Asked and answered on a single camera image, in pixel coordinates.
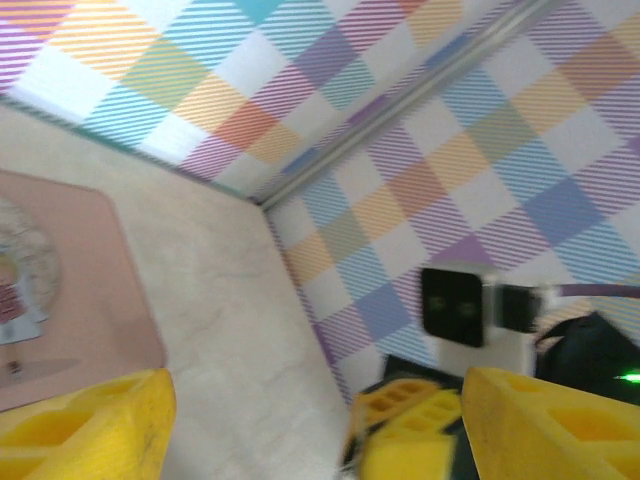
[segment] marble floor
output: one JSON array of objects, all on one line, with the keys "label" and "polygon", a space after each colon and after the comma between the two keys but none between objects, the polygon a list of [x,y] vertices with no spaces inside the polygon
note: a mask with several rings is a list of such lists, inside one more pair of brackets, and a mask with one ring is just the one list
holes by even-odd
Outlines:
[{"label": "marble floor", "polygon": [[347,410],[258,208],[2,106],[0,168],[113,199],[176,387],[163,479],[331,478]]}]

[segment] plaid wallpaper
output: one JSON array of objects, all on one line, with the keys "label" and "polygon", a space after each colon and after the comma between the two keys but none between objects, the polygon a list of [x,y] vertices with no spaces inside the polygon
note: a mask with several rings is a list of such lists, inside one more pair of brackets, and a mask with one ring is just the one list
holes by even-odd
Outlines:
[{"label": "plaid wallpaper", "polygon": [[248,196],[469,3],[2,0],[0,96]]},{"label": "plaid wallpaper", "polygon": [[[640,284],[640,3],[566,3],[269,217],[347,399],[435,363],[429,261]],[[594,306],[640,342],[637,300]]]}]

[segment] pink mat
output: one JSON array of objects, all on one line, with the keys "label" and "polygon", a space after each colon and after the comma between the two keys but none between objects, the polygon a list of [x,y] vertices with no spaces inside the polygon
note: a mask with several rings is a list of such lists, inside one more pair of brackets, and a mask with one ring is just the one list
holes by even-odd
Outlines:
[{"label": "pink mat", "polygon": [[1,170],[0,195],[49,235],[61,270],[44,335],[18,346],[20,381],[11,380],[0,347],[0,411],[163,367],[164,347],[111,201]]}]

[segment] black object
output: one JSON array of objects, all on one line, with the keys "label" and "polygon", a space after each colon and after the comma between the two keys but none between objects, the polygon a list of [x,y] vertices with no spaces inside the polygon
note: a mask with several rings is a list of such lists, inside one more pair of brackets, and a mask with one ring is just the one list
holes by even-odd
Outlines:
[{"label": "black object", "polygon": [[491,284],[480,272],[424,268],[422,325],[434,337],[481,348],[486,324],[531,333],[541,301],[531,287]]},{"label": "black object", "polygon": [[560,340],[539,355],[536,377],[603,397],[640,405],[640,385],[616,379],[640,370],[640,348],[598,312],[565,320],[545,333]]},{"label": "black object", "polygon": [[475,273],[424,268],[422,325],[434,337],[470,347],[484,345],[482,278]]},{"label": "black object", "polygon": [[502,327],[521,333],[532,333],[540,306],[540,297],[531,287],[502,285],[500,287],[500,321]]}]

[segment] yellow plastic part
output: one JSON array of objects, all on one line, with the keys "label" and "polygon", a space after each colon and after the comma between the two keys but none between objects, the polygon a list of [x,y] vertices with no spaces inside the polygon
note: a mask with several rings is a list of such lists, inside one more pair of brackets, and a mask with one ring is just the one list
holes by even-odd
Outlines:
[{"label": "yellow plastic part", "polygon": [[347,430],[346,452],[354,438],[358,422],[356,416],[365,412],[365,424],[371,427],[397,416],[416,403],[430,397],[440,386],[420,378],[402,378],[393,380],[370,393],[359,393],[353,399],[351,418]]},{"label": "yellow plastic part", "polygon": [[428,434],[396,439],[367,448],[362,480],[445,480],[449,478],[455,442],[452,436]]},{"label": "yellow plastic part", "polygon": [[462,411],[482,480],[640,480],[640,407],[474,368]]},{"label": "yellow plastic part", "polygon": [[440,433],[462,413],[454,390],[439,390],[392,418],[366,443],[363,480],[445,480],[455,439]]},{"label": "yellow plastic part", "polygon": [[0,414],[2,480],[157,480],[175,418],[166,369]]}]

